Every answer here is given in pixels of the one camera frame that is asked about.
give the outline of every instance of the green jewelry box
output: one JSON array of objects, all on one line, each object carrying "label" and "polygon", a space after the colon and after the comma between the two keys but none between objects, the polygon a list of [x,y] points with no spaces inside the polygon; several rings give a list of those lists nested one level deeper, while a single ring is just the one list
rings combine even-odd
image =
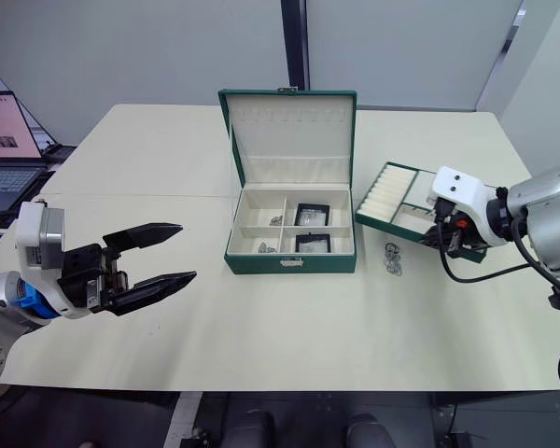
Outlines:
[{"label": "green jewelry box", "polygon": [[[435,176],[431,171],[387,162],[355,212],[355,221],[421,242],[425,232],[434,225],[435,212],[427,203],[427,196]],[[487,249],[462,247],[460,256],[481,263],[486,252]]]},{"label": "green jewelry box", "polygon": [[[357,94],[222,90],[218,96],[243,187],[224,255],[232,271],[352,273]],[[295,226],[300,203],[328,205],[328,225]],[[297,252],[297,235],[309,233],[329,234],[330,253]],[[262,247],[269,252],[260,253]]]}]

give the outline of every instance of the box latch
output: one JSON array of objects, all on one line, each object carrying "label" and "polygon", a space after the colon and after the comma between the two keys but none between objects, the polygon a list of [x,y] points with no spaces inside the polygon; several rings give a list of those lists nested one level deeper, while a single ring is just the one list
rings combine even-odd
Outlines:
[{"label": "box latch", "polygon": [[302,266],[302,258],[292,257],[289,259],[281,259],[280,264],[285,268],[300,268]]}]

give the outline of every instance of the floor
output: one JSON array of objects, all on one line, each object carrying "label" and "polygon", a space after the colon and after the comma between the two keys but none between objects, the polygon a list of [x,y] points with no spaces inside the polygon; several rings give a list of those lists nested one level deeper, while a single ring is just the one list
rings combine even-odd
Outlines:
[{"label": "floor", "polygon": [[[14,387],[0,400],[0,447],[162,447],[178,394]],[[214,441],[242,413],[269,412],[277,448],[342,447],[350,416],[371,413],[398,448],[440,445],[455,408],[454,432],[472,434],[472,446],[560,447],[560,392],[434,394],[401,392],[205,393],[195,425]]]}]

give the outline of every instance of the laptop screen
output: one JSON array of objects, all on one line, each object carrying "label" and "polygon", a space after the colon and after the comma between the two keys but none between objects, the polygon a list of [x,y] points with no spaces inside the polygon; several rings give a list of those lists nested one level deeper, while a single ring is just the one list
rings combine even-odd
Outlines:
[{"label": "laptop screen", "polygon": [[0,158],[40,158],[37,144],[12,93],[0,92]]}]

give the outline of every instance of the laptop keyboard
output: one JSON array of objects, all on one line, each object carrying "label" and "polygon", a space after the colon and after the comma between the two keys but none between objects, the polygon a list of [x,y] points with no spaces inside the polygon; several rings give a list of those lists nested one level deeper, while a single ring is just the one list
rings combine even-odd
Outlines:
[{"label": "laptop keyboard", "polygon": [[37,173],[35,171],[0,170],[0,192],[20,191]]}]

